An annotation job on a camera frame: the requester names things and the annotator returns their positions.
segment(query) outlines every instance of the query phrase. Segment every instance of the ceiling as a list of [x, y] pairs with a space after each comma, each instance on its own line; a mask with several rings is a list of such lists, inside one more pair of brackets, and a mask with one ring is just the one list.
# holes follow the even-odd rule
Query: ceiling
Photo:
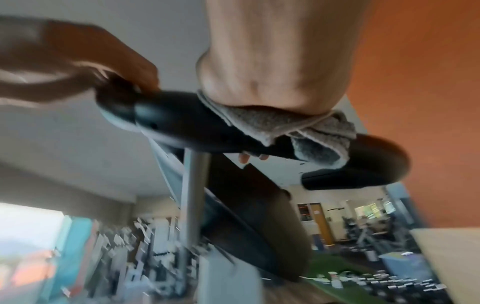
[[[3, 0], [0, 10], [100, 25], [157, 65], [162, 88], [198, 88], [195, 63], [209, 43], [203, 0]], [[365, 131], [346, 97], [338, 107]], [[92, 93], [40, 110], [0, 108], [0, 143], [0, 162], [105, 197], [169, 194], [147, 140], [109, 124]], [[275, 157], [252, 163], [280, 186], [317, 169]]]

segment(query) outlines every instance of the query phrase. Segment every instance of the metal pole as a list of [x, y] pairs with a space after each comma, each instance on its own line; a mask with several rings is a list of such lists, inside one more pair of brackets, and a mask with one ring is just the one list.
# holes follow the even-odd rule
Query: metal pole
[[187, 269], [191, 249], [198, 245], [200, 227], [205, 206], [205, 187], [210, 168], [209, 153], [185, 149], [183, 165], [185, 168], [180, 200], [180, 243], [178, 253], [179, 280], [176, 293], [183, 295], [187, 290]]

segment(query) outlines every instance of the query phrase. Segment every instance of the stationary bike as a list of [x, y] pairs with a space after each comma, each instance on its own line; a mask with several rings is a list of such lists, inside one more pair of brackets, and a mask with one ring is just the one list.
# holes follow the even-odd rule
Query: stationary bike
[[[108, 121], [148, 138], [171, 196], [180, 207], [181, 248], [174, 294], [183, 296], [191, 288], [191, 252], [200, 252], [200, 247], [213, 246], [226, 258], [261, 270], [263, 276], [297, 281], [305, 273], [311, 240], [288, 197], [251, 164], [241, 169], [224, 155], [249, 152], [297, 159], [290, 137], [282, 136], [265, 147], [228, 126], [195, 93], [163, 91], [145, 96], [119, 78], [97, 88], [96, 102]], [[399, 181], [410, 167], [403, 149], [368, 135], [358, 135], [351, 142], [349, 156], [341, 169], [304, 174], [302, 185], [307, 190], [386, 185]], [[200, 279], [207, 280], [215, 274], [208, 263], [209, 253], [203, 252]], [[202, 271], [211, 275], [202, 276]], [[199, 281], [199, 292], [202, 286], [206, 285]], [[230, 290], [228, 296], [245, 295]], [[218, 295], [201, 298], [198, 302], [203, 304], [218, 300]]]

